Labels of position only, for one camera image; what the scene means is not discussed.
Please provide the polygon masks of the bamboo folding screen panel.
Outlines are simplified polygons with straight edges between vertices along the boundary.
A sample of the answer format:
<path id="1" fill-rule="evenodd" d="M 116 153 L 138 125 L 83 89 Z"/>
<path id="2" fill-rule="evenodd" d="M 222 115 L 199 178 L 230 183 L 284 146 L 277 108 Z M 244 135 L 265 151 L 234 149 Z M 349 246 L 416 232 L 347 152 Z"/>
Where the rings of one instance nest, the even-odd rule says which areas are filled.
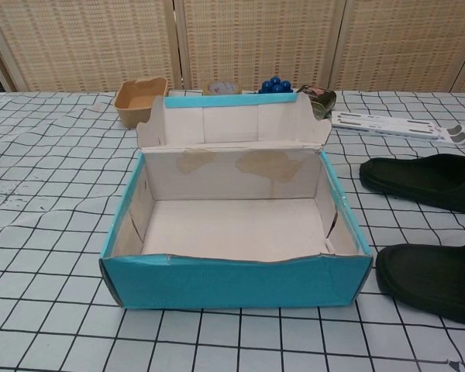
<path id="1" fill-rule="evenodd" d="M 13 91 L 182 86 L 173 0 L 0 0 L 0 57 Z"/>
<path id="2" fill-rule="evenodd" d="M 465 0 L 344 0 L 329 86 L 450 91 L 465 63 Z"/>
<path id="3" fill-rule="evenodd" d="M 346 0 L 173 0 L 183 86 L 278 76 L 327 88 Z"/>

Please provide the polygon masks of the black rubber slipper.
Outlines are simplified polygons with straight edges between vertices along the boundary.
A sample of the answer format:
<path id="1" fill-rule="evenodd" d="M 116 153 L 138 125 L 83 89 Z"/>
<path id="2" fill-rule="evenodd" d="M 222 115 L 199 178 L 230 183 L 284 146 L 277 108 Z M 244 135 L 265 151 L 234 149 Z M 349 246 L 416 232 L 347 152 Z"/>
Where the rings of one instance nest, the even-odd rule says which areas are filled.
<path id="1" fill-rule="evenodd" d="M 465 324 L 465 245 L 399 244 L 376 258 L 379 288 L 399 301 Z"/>
<path id="2" fill-rule="evenodd" d="M 465 214 L 465 156 L 371 158 L 360 165 L 360 182 L 375 191 Z"/>

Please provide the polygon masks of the dark tin can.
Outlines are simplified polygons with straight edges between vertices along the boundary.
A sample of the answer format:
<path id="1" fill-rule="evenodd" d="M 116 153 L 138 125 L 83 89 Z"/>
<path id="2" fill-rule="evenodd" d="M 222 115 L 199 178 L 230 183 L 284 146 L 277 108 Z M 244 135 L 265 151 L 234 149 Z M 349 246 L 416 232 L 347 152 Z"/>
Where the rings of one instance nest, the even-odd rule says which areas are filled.
<path id="1" fill-rule="evenodd" d="M 314 117 L 325 119 L 336 103 L 336 93 L 332 90 L 319 88 L 313 85 L 302 85 L 297 93 L 304 93 L 309 97 Z"/>

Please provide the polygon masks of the blue ball cluster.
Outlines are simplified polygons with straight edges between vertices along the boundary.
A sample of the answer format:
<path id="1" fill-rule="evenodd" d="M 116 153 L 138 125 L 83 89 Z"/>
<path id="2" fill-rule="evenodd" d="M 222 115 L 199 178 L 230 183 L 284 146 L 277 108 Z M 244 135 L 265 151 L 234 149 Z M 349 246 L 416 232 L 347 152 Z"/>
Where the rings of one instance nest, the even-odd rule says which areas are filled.
<path id="1" fill-rule="evenodd" d="M 277 93 L 292 93 L 291 82 L 281 80 L 274 76 L 270 80 L 264 81 L 258 91 L 259 94 L 277 94 Z"/>

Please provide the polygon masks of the blue cardboard shoe box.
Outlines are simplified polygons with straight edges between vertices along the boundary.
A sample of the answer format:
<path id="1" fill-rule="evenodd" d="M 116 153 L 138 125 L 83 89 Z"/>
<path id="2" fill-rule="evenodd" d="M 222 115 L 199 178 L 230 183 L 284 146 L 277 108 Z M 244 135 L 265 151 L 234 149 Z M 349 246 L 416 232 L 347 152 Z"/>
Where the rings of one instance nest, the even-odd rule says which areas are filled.
<path id="1" fill-rule="evenodd" d="M 101 251 L 123 308 L 351 304 L 373 257 L 307 95 L 158 97 Z"/>

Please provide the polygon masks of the white folding stand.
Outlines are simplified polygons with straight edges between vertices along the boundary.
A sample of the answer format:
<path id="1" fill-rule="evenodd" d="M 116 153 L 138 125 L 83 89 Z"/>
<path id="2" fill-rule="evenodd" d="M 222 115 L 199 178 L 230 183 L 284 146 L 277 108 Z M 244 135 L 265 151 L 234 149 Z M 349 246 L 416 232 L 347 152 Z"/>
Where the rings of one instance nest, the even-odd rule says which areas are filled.
<path id="1" fill-rule="evenodd" d="M 337 129 L 373 133 L 381 136 L 400 136 L 453 145 L 465 143 L 465 129 L 462 125 L 442 128 L 424 120 L 337 111 L 332 112 L 331 122 L 332 126 Z"/>

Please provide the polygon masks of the white black checkered tablecloth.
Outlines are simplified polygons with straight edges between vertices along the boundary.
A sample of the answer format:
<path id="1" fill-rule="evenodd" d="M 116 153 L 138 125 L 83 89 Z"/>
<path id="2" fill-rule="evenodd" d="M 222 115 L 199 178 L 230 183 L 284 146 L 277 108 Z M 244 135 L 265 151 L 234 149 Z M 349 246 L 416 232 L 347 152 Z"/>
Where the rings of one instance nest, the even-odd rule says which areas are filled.
<path id="1" fill-rule="evenodd" d="M 98 255 L 137 158 L 109 93 L 0 94 L 0 372 L 465 372 L 465 325 L 342 308 L 127 311 Z"/>

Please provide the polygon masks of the brown paper tray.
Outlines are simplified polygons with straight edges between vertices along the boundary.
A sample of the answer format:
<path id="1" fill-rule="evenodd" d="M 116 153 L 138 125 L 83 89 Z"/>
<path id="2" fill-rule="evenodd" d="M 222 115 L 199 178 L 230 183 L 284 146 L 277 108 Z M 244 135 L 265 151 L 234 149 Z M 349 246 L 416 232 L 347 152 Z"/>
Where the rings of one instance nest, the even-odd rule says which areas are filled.
<path id="1" fill-rule="evenodd" d="M 114 106 L 123 126 L 135 129 L 150 118 L 153 101 L 167 93 L 165 77 L 141 78 L 122 83 L 115 96 Z"/>

